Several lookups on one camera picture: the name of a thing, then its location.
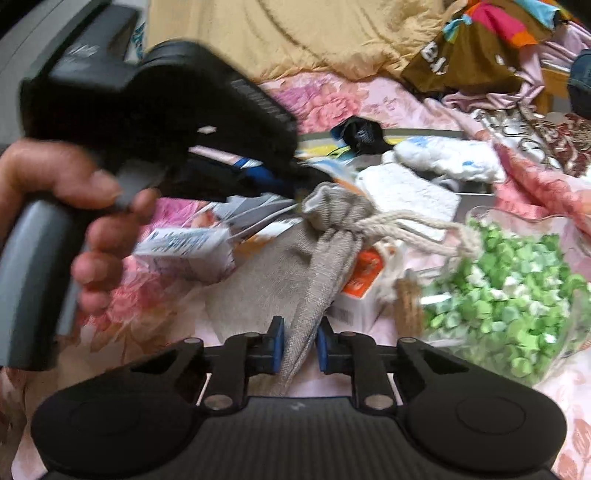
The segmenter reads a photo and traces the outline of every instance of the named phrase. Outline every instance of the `white cotton cloth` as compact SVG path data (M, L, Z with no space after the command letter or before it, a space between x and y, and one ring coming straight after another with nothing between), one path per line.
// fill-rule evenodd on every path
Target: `white cotton cloth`
M450 222L460 203L459 195L420 178L397 163L366 168L359 173L355 184L368 195L380 213L410 210ZM436 242L445 237L445 230L412 220L400 220L400 223Z
M455 180L503 182L499 157L487 143L447 137L411 137L382 156L382 163L397 161L416 171L430 170Z

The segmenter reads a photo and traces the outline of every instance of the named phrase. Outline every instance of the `drawstring bag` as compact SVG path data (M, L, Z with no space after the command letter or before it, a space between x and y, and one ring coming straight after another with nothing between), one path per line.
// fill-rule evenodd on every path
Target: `drawstring bag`
M302 222L214 286L206 300L220 340L244 332L264 332L275 315L285 319L280 371L251 381L252 394L286 395L314 343L325 310L348 280L362 248L378 243L378 251L387 254L384 246L400 239L448 257L477 258L480 254L480 237L464 225L425 219L414 212L376 214L369 199L332 183L316 187L304 200L302 215ZM397 222L400 219L457 230L460 244L438 244L410 231Z

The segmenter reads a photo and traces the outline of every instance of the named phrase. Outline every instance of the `white box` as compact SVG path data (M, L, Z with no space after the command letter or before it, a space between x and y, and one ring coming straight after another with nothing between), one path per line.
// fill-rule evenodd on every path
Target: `white box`
M226 227L157 228L135 247L134 257L161 274L211 284L234 268L229 238Z
M365 333L378 318L379 280L384 263L375 250L363 250L349 281L326 310L326 316L336 333L353 331Z

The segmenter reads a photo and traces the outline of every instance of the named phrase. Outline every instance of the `plastic bag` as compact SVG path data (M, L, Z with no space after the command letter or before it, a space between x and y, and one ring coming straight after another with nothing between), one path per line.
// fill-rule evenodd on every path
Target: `plastic bag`
M416 273L423 339L534 385L591 332L584 240L562 217L529 222L480 208L469 217L482 234L481 258Z

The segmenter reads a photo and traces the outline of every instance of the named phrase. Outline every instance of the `black fabric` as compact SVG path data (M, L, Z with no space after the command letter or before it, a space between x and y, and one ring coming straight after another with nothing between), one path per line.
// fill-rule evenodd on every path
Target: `black fabric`
M591 28L591 3L580 0L560 0L560 5L573 14L587 28Z
M381 155L392 149L384 140L384 132L379 123L350 116L330 130L337 140L343 140L357 155Z

